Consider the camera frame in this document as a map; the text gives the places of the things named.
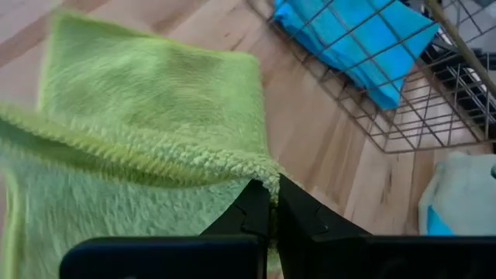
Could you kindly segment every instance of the green microfiber towel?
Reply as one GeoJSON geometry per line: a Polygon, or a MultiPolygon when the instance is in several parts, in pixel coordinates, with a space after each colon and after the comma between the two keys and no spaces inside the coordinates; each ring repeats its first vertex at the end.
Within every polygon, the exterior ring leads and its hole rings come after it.
{"type": "Polygon", "coordinates": [[[97,236],[195,236],[250,179],[275,202],[258,60],[62,13],[38,112],[0,106],[5,279],[97,236]]]}

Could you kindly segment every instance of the black plastic part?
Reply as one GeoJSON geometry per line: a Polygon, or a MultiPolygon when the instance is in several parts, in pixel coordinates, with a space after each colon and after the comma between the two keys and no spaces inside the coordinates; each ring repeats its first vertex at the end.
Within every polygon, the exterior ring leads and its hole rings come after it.
{"type": "Polygon", "coordinates": [[[258,237],[93,239],[63,258],[61,279],[260,278],[258,237]]]}
{"type": "Polygon", "coordinates": [[[251,181],[200,236],[91,239],[65,255],[60,278],[264,279],[269,213],[268,190],[251,181]]]}
{"type": "Polygon", "coordinates": [[[270,194],[262,182],[252,180],[202,235],[250,233],[269,240],[270,194]]]}
{"type": "Polygon", "coordinates": [[[372,236],[281,176],[285,279],[495,278],[496,237],[372,236]]]}
{"type": "Polygon", "coordinates": [[[346,266],[356,262],[346,258],[346,251],[355,253],[352,246],[358,244],[332,243],[337,250],[329,250],[326,244],[368,232],[325,207],[283,175],[280,186],[277,248],[284,278],[347,278],[352,267],[346,266]]]}

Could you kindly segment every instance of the floor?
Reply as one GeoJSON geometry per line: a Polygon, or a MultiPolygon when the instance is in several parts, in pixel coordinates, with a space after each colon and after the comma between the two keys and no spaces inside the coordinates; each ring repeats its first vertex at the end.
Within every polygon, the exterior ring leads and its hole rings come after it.
{"type": "MultiPolygon", "coordinates": [[[[443,160],[450,150],[383,154],[315,83],[245,0],[2,1],[3,99],[34,106],[47,17],[59,5],[182,43],[255,54],[263,72],[267,132],[274,159],[319,201],[370,232],[418,233],[417,202],[436,161],[443,160]]],[[[491,152],[489,146],[461,150],[472,154],[491,152]]],[[[0,215],[4,207],[2,189],[0,215]]]]}

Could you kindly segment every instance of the blue cloth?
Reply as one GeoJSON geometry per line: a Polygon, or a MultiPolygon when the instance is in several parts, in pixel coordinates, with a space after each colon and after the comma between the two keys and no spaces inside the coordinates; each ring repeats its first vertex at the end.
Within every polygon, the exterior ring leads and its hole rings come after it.
{"type": "MultiPolygon", "coordinates": [[[[346,27],[352,29],[358,26],[365,18],[374,13],[374,7],[379,9],[386,5],[387,0],[330,1],[332,3],[328,8],[305,26],[305,22],[310,20],[329,0],[275,0],[274,19],[286,29],[290,36],[294,35],[299,43],[321,61],[331,67],[345,70],[368,57],[350,34],[323,52],[320,50],[346,34],[346,27]],[[335,11],[335,14],[345,22],[346,27],[341,24],[331,10],[335,11]]],[[[412,35],[422,27],[432,23],[431,20],[412,11],[399,1],[393,2],[385,8],[381,15],[394,27],[394,31],[400,38],[412,35]]],[[[415,59],[427,47],[438,28],[439,25],[435,24],[405,41],[415,59]]],[[[353,35],[370,55],[398,42],[379,15],[373,16],[356,28],[353,35]]],[[[415,62],[402,45],[394,46],[378,54],[374,60],[391,80],[407,74],[415,62]]],[[[392,109],[398,106],[400,102],[398,89],[401,90],[403,78],[394,81],[395,86],[389,83],[376,88],[388,80],[371,60],[346,71],[346,74],[353,79],[357,87],[369,88],[370,98],[382,109],[392,109]]]]}
{"type": "Polygon", "coordinates": [[[449,226],[441,219],[439,214],[430,205],[427,209],[427,235],[429,236],[454,236],[449,226]]]}

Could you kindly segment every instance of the wooden floor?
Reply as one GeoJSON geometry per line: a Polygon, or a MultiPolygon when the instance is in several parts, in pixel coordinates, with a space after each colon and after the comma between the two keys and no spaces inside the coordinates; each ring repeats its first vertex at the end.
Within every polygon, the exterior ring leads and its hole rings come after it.
{"type": "MultiPolygon", "coordinates": [[[[370,232],[418,233],[417,202],[435,162],[449,150],[384,155],[315,83],[245,0],[2,1],[3,99],[33,107],[46,20],[48,12],[58,5],[182,43],[255,54],[263,72],[267,133],[274,159],[319,201],[370,232]]],[[[491,152],[488,146],[462,150],[491,152]]],[[[5,207],[4,197],[2,191],[0,213],[5,207]]]]}

